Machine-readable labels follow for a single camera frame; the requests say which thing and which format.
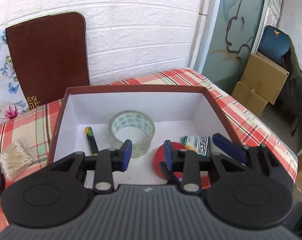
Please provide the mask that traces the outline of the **cotton swabs bag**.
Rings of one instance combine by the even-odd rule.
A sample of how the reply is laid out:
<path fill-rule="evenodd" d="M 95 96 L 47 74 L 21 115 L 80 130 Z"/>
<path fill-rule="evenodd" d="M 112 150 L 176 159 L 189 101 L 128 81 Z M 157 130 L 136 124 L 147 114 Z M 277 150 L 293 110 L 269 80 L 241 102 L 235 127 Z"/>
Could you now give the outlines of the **cotton swabs bag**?
<path fill-rule="evenodd" d="M 14 180 L 34 161 L 31 150 L 21 140 L 14 140 L 0 153 L 0 167 L 6 180 Z"/>

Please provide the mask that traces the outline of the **yellow green marker pen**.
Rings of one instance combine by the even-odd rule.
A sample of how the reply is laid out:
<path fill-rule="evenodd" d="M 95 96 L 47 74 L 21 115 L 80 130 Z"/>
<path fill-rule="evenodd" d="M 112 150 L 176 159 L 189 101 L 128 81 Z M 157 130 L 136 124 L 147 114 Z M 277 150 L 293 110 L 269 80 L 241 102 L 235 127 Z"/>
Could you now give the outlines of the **yellow green marker pen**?
<path fill-rule="evenodd" d="M 88 145 L 92 155 L 98 155 L 99 149 L 94 137 L 92 127 L 88 126 L 85 128 L 85 134 L 88 141 Z"/>

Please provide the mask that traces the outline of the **green white small packet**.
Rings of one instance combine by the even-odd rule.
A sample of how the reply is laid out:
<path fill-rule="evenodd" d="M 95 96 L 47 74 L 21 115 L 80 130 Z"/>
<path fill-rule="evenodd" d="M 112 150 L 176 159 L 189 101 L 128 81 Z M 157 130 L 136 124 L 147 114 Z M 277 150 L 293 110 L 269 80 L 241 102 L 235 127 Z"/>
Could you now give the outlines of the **green white small packet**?
<path fill-rule="evenodd" d="M 186 149 L 194 151 L 198 155 L 208 157 L 210 154 L 210 137 L 184 136 L 181 142 Z"/>

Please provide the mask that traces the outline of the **red cardboard box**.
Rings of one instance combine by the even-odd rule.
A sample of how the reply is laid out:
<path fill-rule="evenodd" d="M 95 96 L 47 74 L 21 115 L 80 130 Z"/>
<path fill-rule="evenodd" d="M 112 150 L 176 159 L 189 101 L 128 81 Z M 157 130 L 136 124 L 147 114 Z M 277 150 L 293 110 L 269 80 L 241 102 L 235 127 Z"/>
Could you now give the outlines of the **red cardboard box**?
<path fill-rule="evenodd" d="M 115 185 L 163 184 L 153 169 L 153 157 L 166 140 L 179 142 L 185 136 L 220 133 L 239 142 L 213 95 L 199 86 L 71 87 L 62 101 L 48 161 L 58 161 L 76 151 L 90 155 L 86 127 L 92 128 L 100 150 L 132 141 L 128 169 L 113 174 Z"/>

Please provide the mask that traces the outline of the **clear packing tape roll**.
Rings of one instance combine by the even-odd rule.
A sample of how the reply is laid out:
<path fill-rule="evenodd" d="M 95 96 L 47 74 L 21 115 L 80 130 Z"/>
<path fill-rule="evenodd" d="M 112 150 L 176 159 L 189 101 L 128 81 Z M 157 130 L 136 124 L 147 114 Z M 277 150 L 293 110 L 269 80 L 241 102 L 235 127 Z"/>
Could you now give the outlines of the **clear packing tape roll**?
<path fill-rule="evenodd" d="M 120 148 L 128 139 L 132 141 L 132 158 L 145 155 L 155 134 L 155 124 L 146 114 L 123 111 L 116 114 L 108 125 L 110 145 Z"/>

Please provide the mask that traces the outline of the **lower cardboard box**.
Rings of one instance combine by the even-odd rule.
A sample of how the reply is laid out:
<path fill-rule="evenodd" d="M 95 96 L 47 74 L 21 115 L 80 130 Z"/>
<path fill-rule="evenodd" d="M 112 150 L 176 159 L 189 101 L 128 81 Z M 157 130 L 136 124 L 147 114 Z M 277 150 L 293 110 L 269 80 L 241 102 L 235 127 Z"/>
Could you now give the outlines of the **lower cardboard box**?
<path fill-rule="evenodd" d="M 232 97 L 256 116 L 260 116 L 268 101 L 240 81 L 237 82 Z"/>

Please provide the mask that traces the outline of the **dark hanging jacket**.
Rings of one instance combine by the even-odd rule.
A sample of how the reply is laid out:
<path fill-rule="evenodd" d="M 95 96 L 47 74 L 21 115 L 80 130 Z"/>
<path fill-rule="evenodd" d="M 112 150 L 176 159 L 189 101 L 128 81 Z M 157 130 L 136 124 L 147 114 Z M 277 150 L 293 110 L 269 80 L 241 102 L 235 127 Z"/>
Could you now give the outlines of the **dark hanging jacket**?
<path fill-rule="evenodd" d="M 291 135 L 295 135 L 302 121 L 302 70 L 291 39 L 289 43 L 289 50 L 281 57 L 280 66 L 287 70 L 289 75 L 280 92 L 280 98 L 288 111 L 295 116 L 291 125 Z"/>

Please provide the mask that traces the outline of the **red plaid bedsheet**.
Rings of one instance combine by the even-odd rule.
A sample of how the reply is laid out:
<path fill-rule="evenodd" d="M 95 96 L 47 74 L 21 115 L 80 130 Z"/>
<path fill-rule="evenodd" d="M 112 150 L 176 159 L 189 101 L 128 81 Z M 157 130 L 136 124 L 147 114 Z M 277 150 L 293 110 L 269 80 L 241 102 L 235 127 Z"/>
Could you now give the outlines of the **red plaid bedsheet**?
<path fill-rule="evenodd" d="M 266 144 L 295 179 L 295 157 L 289 151 L 278 153 L 275 136 L 252 126 L 251 112 L 193 70 L 176 74 L 180 79 L 172 86 L 209 90 L 239 137 L 236 144 Z M 105 86 L 120 85 L 148 84 L 129 81 Z M 16 126 L 19 118 L 0 126 L 0 153 L 8 146 L 12 130 L 12 137 L 28 142 L 40 160 L 16 182 L 5 180 L 0 210 L 9 225 L 0 239 L 296 239 L 283 224 L 292 209 L 294 183 L 279 183 L 231 158 L 212 136 L 211 166 L 201 172 L 201 194 L 184 194 L 167 179 L 155 185 L 114 184 L 110 194 L 93 194 L 94 171 L 84 169 L 84 158 L 92 156 L 91 151 L 48 161 L 61 106 L 62 101 L 55 101 L 47 107 L 55 120 L 50 122 L 42 151 L 36 149 L 32 128 L 23 131 Z"/>

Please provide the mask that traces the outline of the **upper cardboard box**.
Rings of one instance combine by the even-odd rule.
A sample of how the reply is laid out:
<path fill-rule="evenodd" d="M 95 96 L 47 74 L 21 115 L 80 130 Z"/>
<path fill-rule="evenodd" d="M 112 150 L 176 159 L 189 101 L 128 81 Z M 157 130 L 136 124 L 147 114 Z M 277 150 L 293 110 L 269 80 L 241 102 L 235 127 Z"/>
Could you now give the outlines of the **upper cardboard box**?
<path fill-rule="evenodd" d="M 249 55 L 241 83 L 274 104 L 289 72 L 261 53 Z"/>

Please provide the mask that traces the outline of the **dark brown headboard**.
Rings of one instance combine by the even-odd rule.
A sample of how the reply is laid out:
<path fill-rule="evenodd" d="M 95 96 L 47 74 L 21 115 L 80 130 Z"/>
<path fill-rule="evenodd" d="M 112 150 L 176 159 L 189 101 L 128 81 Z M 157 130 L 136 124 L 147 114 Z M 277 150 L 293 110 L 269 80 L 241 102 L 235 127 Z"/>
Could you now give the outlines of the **dark brown headboard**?
<path fill-rule="evenodd" d="M 28 20 L 5 30 L 22 92 L 44 105 L 63 98 L 69 87 L 88 86 L 86 23 L 79 12 Z"/>

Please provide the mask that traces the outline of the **cartoon painted door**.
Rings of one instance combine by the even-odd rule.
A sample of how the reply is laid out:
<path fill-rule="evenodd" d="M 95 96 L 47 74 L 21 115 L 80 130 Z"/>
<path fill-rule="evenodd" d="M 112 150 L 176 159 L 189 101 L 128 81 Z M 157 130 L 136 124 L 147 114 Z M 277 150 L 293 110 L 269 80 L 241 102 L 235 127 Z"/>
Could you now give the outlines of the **cartoon painted door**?
<path fill-rule="evenodd" d="M 202 74 L 231 93 L 254 44 L 264 0 L 220 0 Z"/>

